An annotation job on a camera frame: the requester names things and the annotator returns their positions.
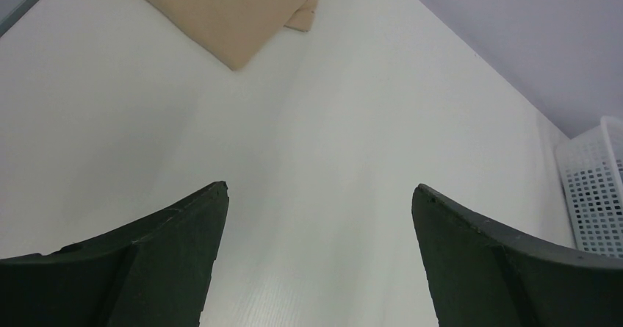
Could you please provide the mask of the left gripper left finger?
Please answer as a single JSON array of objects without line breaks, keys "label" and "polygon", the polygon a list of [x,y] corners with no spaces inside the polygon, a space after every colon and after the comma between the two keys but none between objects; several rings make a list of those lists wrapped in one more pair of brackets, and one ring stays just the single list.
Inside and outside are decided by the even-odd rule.
[{"label": "left gripper left finger", "polygon": [[1,261],[3,326],[198,326],[228,213],[214,182],[48,255]]}]

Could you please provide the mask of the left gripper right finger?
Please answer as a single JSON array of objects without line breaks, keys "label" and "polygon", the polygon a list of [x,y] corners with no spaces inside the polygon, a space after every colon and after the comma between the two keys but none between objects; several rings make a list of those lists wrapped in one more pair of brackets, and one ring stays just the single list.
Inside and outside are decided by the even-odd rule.
[{"label": "left gripper right finger", "polygon": [[620,326],[622,261],[516,230],[420,184],[412,217],[441,326]]}]

